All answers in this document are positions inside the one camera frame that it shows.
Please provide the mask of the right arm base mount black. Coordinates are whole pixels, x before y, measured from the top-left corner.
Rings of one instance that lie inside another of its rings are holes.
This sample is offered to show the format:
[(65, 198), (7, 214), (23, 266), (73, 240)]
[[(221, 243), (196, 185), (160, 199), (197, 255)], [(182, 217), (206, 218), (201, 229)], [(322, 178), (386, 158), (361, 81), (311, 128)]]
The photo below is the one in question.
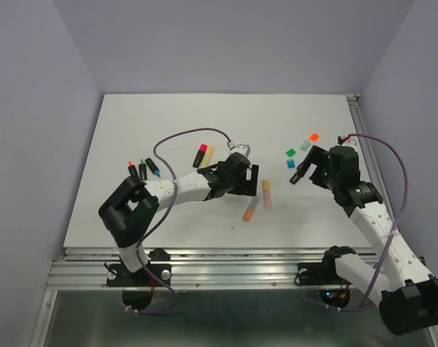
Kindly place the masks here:
[(339, 286), (343, 279), (321, 262), (300, 262), (294, 282), (297, 286)]

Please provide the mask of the black highlighter orange tip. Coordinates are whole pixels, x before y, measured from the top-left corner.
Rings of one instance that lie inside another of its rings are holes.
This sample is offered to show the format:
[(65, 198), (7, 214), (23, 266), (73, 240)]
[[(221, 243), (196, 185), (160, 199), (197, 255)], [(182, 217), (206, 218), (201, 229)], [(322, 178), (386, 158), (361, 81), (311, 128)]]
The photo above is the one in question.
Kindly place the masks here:
[(139, 174), (137, 172), (136, 166), (133, 164), (133, 162), (128, 162), (128, 171), (130, 176), (135, 177), (136, 179), (139, 179)]

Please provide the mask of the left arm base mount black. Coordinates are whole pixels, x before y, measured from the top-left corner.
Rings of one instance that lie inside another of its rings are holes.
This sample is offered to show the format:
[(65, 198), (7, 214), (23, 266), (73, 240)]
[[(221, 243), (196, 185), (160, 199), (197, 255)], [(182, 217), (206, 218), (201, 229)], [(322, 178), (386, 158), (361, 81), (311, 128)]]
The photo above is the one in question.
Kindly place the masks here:
[[(171, 283), (172, 267), (168, 262), (171, 256), (164, 249), (154, 249), (148, 253), (148, 270), (166, 284)], [(108, 287), (149, 287), (161, 286), (145, 270), (140, 269), (135, 273), (129, 272), (121, 260), (108, 264), (104, 263), (107, 270), (106, 285)]]

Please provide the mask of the black highlighter pink cap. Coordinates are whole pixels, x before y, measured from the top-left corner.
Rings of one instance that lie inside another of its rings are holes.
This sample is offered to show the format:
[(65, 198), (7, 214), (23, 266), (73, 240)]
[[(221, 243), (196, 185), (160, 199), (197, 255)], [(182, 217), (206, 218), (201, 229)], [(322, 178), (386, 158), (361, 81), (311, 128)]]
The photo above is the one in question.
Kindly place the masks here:
[(200, 166), (200, 164), (201, 164), (201, 162), (202, 162), (202, 160), (203, 160), (203, 158), (205, 156), (206, 151), (207, 151), (207, 145), (206, 144), (201, 144), (199, 149), (198, 149), (198, 151), (197, 151), (197, 154), (196, 154), (196, 156), (194, 158), (194, 162), (192, 164), (192, 166), (194, 168), (199, 168), (199, 166)]

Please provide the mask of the grey highlighter orange cap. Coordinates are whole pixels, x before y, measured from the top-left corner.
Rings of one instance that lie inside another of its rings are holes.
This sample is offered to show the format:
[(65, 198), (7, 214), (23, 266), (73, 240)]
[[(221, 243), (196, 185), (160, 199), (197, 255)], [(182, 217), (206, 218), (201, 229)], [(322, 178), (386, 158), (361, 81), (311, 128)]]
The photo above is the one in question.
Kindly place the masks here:
[(249, 222), (252, 219), (254, 211), (256, 210), (260, 200), (261, 200), (261, 197), (259, 195), (256, 195), (255, 197), (253, 197), (251, 199), (248, 207), (246, 208), (246, 210), (242, 216), (243, 221)]

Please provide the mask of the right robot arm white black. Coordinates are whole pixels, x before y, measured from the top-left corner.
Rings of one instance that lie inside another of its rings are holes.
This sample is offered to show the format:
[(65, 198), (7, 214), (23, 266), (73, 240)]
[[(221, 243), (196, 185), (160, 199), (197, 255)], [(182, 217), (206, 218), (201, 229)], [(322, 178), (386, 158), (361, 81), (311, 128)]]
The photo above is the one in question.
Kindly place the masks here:
[(361, 180), (358, 152), (337, 145), (311, 148), (291, 183), (315, 166), (310, 181), (329, 190), (348, 219), (364, 235), (378, 263), (372, 267), (351, 247), (333, 246), (318, 263), (298, 264), (299, 286), (337, 285), (345, 280), (360, 290), (394, 335), (438, 325), (438, 277), (420, 261), (393, 225), (383, 197)]

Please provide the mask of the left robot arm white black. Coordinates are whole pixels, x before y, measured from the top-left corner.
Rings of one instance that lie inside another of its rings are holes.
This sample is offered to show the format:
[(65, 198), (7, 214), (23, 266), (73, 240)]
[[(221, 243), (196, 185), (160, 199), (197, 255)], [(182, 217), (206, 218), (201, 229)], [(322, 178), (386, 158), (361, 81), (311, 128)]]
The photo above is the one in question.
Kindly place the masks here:
[(148, 257), (142, 246), (155, 214), (188, 202), (206, 202), (224, 194), (255, 197), (259, 166), (241, 153), (172, 180), (142, 181), (128, 176), (100, 206), (98, 215), (110, 232), (134, 285), (148, 278)]

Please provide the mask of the black highlighter purple cap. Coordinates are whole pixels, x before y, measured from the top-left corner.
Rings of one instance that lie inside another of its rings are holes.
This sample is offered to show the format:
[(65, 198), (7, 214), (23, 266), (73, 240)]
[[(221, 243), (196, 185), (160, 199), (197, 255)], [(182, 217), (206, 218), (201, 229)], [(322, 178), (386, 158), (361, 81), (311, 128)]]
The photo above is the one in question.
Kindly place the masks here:
[(296, 172), (291, 178), (290, 178), (290, 183), (291, 184), (296, 184), (299, 180), (301, 179), (301, 176), (299, 175), (298, 172)]

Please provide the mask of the black highlighter green cap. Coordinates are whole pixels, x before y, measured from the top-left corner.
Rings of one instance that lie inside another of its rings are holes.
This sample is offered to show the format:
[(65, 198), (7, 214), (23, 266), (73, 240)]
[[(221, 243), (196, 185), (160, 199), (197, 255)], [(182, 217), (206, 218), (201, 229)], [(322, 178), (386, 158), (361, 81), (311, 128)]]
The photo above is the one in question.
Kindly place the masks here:
[(139, 177), (142, 181), (147, 180), (147, 166), (143, 159), (140, 160), (139, 165)]

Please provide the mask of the orange pen cap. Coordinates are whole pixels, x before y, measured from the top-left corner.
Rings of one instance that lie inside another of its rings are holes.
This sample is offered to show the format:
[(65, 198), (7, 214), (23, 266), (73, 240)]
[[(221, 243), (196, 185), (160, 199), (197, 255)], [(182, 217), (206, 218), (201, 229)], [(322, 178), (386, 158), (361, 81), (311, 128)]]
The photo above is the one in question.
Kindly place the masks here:
[(310, 138), (312, 142), (316, 142), (319, 139), (319, 135), (317, 133), (313, 133)]

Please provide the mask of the pastel green pen cap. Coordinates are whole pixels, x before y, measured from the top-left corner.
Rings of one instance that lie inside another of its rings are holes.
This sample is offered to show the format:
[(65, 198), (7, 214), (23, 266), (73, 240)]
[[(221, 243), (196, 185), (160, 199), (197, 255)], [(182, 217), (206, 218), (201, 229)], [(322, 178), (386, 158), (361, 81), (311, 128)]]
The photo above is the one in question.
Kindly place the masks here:
[(310, 147), (312, 146), (312, 143), (309, 140), (305, 140), (302, 144), (301, 144), (301, 150), (303, 151), (307, 151)]

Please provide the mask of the black highlighter blue cap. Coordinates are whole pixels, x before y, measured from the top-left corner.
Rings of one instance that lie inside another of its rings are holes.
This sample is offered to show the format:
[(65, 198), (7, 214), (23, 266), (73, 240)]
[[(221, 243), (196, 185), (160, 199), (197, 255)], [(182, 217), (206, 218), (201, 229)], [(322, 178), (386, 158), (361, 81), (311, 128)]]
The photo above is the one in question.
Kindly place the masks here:
[(157, 177), (160, 177), (160, 169), (156, 166), (155, 162), (151, 158), (146, 158), (145, 164), (150, 169), (152, 174), (154, 174)]

